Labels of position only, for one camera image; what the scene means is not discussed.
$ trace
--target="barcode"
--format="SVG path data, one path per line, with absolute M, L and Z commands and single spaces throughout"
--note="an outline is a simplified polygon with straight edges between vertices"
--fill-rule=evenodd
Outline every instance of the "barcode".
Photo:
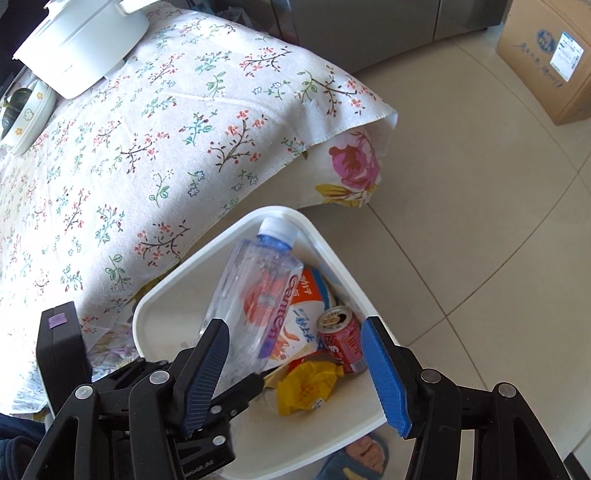
M 361 360 L 357 360 L 354 364 L 351 364 L 351 370 L 353 370 L 354 374 L 362 372 L 368 367 L 368 364 L 365 362 L 365 358 Z

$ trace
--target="bowl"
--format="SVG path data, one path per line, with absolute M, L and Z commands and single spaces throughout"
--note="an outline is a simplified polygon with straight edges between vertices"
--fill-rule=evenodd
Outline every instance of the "bowl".
M 25 153 L 39 137 L 56 104 L 55 91 L 40 79 L 33 80 L 27 88 L 32 93 L 0 142 L 15 156 Z

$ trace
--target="empty water bottle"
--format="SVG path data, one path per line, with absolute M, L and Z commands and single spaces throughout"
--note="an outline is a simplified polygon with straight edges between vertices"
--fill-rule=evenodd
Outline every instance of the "empty water bottle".
M 238 242 L 224 268 L 201 334 L 214 318 L 230 329 L 230 351 L 217 391 L 260 373 L 281 331 L 300 281 L 302 262 L 291 255 L 298 230 L 287 220 L 263 220 L 256 241 Z

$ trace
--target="blue slipper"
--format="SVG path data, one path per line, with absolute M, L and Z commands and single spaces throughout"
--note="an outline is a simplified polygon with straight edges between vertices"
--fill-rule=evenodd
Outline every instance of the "blue slipper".
M 388 447 L 381 438 L 371 433 L 367 436 L 377 442 L 384 451 L 385 472 L 390 457 Z M 380 480 L 383 476 L 383 473 L 377 473 L 365 465 L 361 465 L 361 463 L 349 456 L 344 448 L 341 448 L 341 450 L 329 455 L 315 480 Z

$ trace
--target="white label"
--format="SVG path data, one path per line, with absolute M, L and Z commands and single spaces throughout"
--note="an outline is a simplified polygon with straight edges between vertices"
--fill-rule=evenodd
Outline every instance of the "white label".
M 550 60 L 550 65 L 568 82 L 579 64 L 583 52 L 583 47 L 576 43 L 573 37 L 566 32 L 562 32 L 556 51 Z

